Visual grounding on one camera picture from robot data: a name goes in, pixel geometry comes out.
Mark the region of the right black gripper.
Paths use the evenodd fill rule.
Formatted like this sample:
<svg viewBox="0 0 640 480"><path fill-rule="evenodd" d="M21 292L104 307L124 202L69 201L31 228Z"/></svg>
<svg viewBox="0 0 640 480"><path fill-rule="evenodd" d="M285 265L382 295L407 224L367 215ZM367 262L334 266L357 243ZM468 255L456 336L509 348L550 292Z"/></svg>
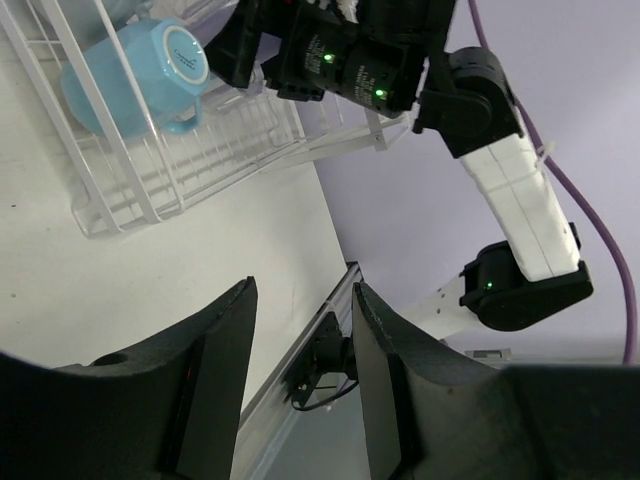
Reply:
<svg viewBox="0 0 640 480"><path fill-rule="evenodd" d="M247 88L263 33L283 39L298 1L239 1L221 31L204 46L212 73L227 85Z"/></svg>

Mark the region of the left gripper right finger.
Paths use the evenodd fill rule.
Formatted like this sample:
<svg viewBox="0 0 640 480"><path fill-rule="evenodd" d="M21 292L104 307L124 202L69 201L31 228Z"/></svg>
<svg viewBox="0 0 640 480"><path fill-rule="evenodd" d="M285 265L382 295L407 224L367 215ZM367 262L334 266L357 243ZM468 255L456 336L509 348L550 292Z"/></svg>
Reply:
<svg viewBox="0 0 640 480"><path fill-rule="evenodd" d="M494 369L397 314L364 283L352 331L374 479L635 479L639 371Z"/></svg>

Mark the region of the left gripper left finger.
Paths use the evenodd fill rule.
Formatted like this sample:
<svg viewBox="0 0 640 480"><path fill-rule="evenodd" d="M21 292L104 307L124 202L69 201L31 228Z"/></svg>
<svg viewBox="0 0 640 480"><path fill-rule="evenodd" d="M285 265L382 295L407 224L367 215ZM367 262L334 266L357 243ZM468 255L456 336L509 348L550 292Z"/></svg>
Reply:
<svg viewBox="0 0 640 480"><path fill-rule="evenodd" d="M257 314L253 278L89 365L1 358L5 479L226 479Z"/></svg>

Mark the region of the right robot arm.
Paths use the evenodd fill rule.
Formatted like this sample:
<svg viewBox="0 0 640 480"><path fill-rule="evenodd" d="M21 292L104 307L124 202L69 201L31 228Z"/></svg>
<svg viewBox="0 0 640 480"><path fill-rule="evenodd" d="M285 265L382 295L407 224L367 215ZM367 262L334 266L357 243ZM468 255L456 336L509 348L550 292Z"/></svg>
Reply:
<svg viewBox="0 0 640 480"><path fill-rule="evenodd" d="M436 339L476 327L514 332L588 298L593 285L498 58L447 52L451 1L241 1L204 48L213 73L245 88L263 35L280 42L260 64L278 97L326 93L389 119L414 112L474 180L504 233L438 291L404 312Z"/></svg>

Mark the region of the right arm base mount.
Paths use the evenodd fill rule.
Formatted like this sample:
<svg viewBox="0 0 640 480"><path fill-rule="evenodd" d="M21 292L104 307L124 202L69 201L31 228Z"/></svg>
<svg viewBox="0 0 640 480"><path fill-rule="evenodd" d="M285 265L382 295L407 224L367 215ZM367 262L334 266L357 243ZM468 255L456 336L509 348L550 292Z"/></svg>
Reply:
<svg viewBox="0 0 640 480"><path fill-rule="evenodd" d="M321 390L319 382L327 374L344 374L351 384L340 387L324 400L308 404L312 394ZM329 406L359 385L353 338L342 334L333 311L322 318L285 373L283 383L286 385L287 399L298 412Z"/></svg>

